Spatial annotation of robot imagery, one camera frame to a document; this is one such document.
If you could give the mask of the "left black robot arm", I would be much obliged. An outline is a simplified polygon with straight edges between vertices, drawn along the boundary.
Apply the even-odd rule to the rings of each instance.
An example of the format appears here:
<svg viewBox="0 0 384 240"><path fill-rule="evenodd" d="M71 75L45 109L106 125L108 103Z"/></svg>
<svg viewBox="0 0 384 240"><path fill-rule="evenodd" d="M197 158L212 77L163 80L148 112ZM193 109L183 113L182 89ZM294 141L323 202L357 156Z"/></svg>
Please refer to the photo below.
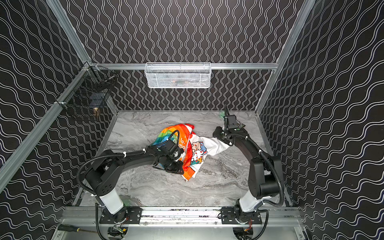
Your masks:
<svg viewBox="0 0 384 240"><path fill-rule="evenodd" d="M110 215L121 218L125 206L116 190L121 174L140 166L156 169L157 165L161 165L163 171L182 175L183 162L179 158L184 153L179 147L164 146L148 146L141 151L119 154L107 150L85 162L76 174L76 181L94 195Z"/></svg>

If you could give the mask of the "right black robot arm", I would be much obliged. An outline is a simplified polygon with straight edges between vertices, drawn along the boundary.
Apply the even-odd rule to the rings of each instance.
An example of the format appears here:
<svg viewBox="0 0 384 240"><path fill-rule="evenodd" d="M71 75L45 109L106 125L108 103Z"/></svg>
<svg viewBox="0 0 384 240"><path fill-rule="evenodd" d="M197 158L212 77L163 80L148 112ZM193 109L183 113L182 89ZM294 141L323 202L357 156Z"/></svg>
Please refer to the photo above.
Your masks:
<svg viewBox="0 0 384 240"><path fill-rule="evenodd" d="M213 137L237 147L250 163L249 191L239 199L242 213L257 211L264 204L282 207L285 202L282 162L263 151L244 129L236 131L216 127Z"/></svg>

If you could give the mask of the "rainbow cartoon kids jacket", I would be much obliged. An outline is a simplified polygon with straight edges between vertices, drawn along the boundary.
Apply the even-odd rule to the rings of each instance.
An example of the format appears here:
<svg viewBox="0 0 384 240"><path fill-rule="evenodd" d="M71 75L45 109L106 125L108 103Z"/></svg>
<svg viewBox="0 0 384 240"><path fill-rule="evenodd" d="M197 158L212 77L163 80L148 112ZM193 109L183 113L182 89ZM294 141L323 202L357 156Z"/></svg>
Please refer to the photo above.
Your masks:
<svg viewBox="0 0 384 240"><path fill-rule="evenodd" d="M230 147L217 138L197 136L193 132L194 128L195 126L190 124L167 127L160 132L154 142L154 145L158 145L171 139L184 150L179 161L183 162L183 178L186 181L196 177L207 156L215 156Z"/></svg>

